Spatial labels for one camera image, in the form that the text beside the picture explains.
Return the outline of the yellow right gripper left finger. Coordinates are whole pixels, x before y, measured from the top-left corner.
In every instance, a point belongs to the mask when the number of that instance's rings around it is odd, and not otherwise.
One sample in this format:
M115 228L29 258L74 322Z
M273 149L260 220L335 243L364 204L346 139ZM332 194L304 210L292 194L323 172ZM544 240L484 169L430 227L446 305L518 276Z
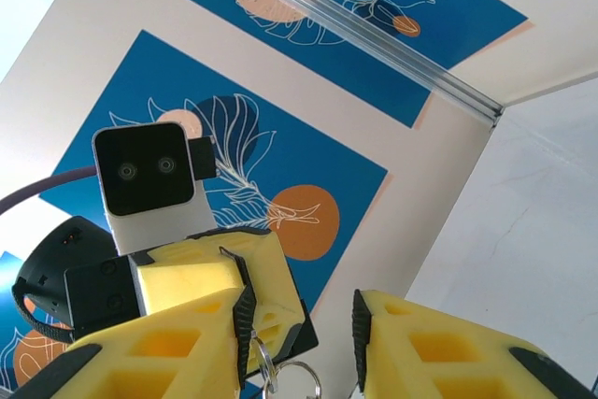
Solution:
M87 335L15 398L236 398L247 370L254 300L212 293Z

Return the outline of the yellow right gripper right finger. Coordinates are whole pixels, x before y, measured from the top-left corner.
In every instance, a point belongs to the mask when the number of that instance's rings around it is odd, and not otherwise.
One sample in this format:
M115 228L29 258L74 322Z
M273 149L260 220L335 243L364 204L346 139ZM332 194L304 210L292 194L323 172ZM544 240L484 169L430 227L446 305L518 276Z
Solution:
M352 337L365 398L592 398L532 343L389 293L356 290Z

